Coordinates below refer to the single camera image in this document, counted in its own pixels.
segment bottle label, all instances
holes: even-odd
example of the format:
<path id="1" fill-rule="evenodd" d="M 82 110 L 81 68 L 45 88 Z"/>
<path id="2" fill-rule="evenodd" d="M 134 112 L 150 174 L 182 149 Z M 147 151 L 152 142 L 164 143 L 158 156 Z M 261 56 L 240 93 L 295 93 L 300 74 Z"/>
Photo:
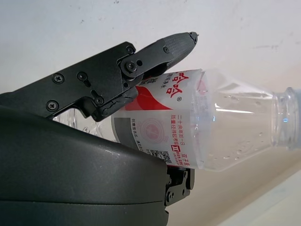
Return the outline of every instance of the bottle label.
<path id="1" fill-rule="evenodd" d="M 207 141 L 200 137 L 198 121 L 210 118 L 204 72 L 167 73 L 144 80 L 136 88 L 138 97 L 112 115 L 117 140 L 168 165 L 202 168 L 205 155 L 197 145 L 205 147 Z M 210 124 L 204 126 L 201 131 L 208 134 Z"/>

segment barcode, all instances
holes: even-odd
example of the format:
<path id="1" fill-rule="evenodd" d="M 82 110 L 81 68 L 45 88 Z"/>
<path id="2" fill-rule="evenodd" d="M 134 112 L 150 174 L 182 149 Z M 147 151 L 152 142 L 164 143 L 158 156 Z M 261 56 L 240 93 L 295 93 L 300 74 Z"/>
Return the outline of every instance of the barcode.
<path id="1" fill-rule="evenodd" d="M 163 159 L 167 163 L 172 163 L 167 151 L 150 150 L 148 153 L 152 156 Z"/>

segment black screw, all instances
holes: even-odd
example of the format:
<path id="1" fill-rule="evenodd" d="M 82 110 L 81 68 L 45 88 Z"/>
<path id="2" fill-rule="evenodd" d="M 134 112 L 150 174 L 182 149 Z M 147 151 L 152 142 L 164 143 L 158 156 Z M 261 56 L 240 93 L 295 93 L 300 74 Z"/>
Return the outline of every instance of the black screw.
<path id="1" fill-rule="evenodd" d="M 102 97 L 96 97 L 95 98 L 95 103 L 97 105 L 102 105 L 103 104 L 103 98 Z"/>
<path id="2" fill-rule="evenodd" d="M 137 70 L 137 67 L 136 67 L 136 64 L 134 62 L 126 62 L 126 69 L 129 71 L 129 72 L 134 72 Z"/>
<path id="3" fill-rule="evenodd" d="M 52 81 L 55 83 L 55 84 L 62 84 L 64 81 L 65 81 L 65 78 L 63 75 L 61 74 L 54 74 L 52 76 Z"/>
<path id="4" fill-rule="evenodd" d="M 50 112 L 56 112 L 59 108 L 58 103 L 55 100 L 49 100 L 46 103 L 46 109 Z"/>
<path id="5" fill-rule="evenodd" d="M 80 80 L 80 81 L 86 81 L 86 80 L 88 79 L 88 76 L 87 76 L 87 74 L 84 73 L 84 72 L 78 72 L 77 78 L 78 78 L 78 80 Z"/>
<path id="6" fill-rule="evenodd" d="M 163 50 L 164 52 L 169 53 L 169 49 L 166 46 L 163 47 Z"/>
<path id="7" fill-rule="evenodd" d="M 128 54 L 133 54 L 134 53 L 134 49 L 130 46 L 127 47 L 127 53 Z"/>

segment wall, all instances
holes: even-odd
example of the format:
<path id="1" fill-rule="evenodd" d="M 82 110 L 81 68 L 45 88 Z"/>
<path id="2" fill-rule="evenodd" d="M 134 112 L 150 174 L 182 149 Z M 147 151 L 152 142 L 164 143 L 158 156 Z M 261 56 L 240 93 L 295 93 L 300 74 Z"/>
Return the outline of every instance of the wall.
<path id="1" fill-rule="evenodd" d="M 275 91 L 299 87 L 300 8 L 296 0 L 3 0 L 0 92 L 125 40 L 141 49 L 185 31 L 198 32 L 199 42 L 172 70 L 217 67 Z M 301 152 L 275 149 L 223 173 L 197 171 L 191 195 L 168 208 L 169 225 L 216 225 L 300 160 Z"/>

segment bottle neck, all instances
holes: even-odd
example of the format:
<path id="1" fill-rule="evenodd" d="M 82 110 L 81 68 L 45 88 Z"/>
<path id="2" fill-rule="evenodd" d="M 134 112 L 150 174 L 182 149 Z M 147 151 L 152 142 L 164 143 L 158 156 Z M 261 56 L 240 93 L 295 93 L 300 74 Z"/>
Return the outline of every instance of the bottle neck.
<path id="1" fill-rule="evenodd" d="M 295 148 L 299 139 L 299 108 L 292 88 L 274 95 L 272 111 L 272 145 Z"/>

